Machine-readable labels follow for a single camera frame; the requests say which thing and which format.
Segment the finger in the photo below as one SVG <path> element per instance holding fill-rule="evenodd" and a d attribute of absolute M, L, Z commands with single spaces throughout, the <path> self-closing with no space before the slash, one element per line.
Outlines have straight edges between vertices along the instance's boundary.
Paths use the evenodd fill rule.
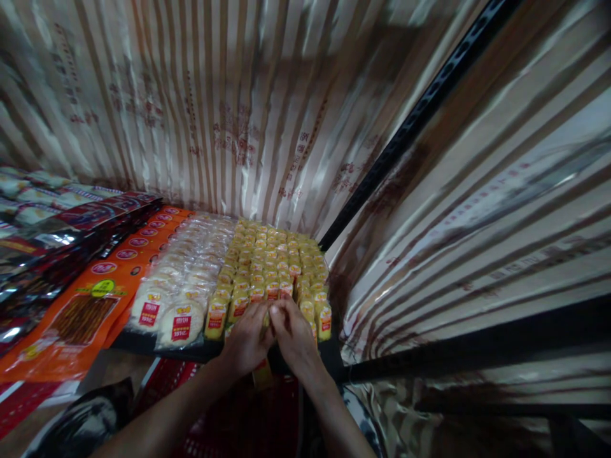
<path fill-rule="evenodd" d="M 284 340 L 290 338 L 289 330 L 286 328 L 286 315 L 284 313 L 284 309 L 278 307 L 278 304 L 275 303 L 269 308 L 269 319 L 272 321 L 274 325 L 274 331 L 278 336 L 278 340 Z"/>
<path fill-rule="evenodd" d="M 267 301 L 251 303 L 248 307 L 246 307 L 246 311 L 244 312 L 244 315 L 242 315 L 242 320 L 244 318 L 254 317 L 258 310 L 260 310 L 261 308 L 267 310 L 267 307 L 268 307 Z"/>
<path fill-rule="evenodd" d="M 272 347 L 272 345 L 274 345 L 275 340 L 276 338 L 274 337 L 274 332 L 272 330 L 272 327 L 270 326 L 269 328 L 267 328 L 265 336 L 263 336 L 262 345 L 265 348 L 265 351 L 268 351 Z"/>

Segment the red basket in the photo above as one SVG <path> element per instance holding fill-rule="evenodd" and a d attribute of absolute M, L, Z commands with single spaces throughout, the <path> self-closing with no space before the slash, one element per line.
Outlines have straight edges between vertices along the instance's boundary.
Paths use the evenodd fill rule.
<path fill-rule="evenodd" d="M 26 382 L 0 403 L 0 440 L 35 411 L 61 384 Z M 0 391 L 5 392 L 12 385 L 13 382 L 0 384 Z"/>
<path fill-rule="evenodd" d="M 136 414 L 193 377 L 199 365 L 161 359 L 139 398 Z M 274 387 L 256 392 L 242 381 L 191 428 L 174 457 L 293 457 L 300 428 L 299 385 L 276 377 Z"/>

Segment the satin curtain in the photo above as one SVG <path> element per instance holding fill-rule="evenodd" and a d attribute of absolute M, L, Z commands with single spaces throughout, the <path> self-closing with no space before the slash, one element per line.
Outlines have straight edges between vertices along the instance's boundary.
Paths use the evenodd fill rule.
<path fill-rule="evenodd" d="M 2 159 L 320 237 L 483 4 L 4 0 Z"/>

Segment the white snack package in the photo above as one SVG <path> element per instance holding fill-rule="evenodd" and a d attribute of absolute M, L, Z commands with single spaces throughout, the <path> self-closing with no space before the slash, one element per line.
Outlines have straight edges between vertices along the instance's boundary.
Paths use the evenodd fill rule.
<path fill-rule="evenodd" d="M 195 300 L 181 300 L 169 307 L 161 318 L 155 350 L 182 349 L 203 342 L 205 316 Z"/>
<path fill-rule="evenodd" d="M 157 332 L 161 315 L 171 296 L 172 293 L 165 289 L 142 285 L 132 305 L 128 329 L 144 333 Z"/>

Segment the black metal shelf frame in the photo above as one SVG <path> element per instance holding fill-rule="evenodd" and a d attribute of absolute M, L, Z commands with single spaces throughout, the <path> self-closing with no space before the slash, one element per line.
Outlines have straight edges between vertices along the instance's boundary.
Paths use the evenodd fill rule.
<path fill-rule="evenodd" d="M 365 205 L 522 0 L 490 0 L 346 202 L 319 245 L 327 251 Z"/>

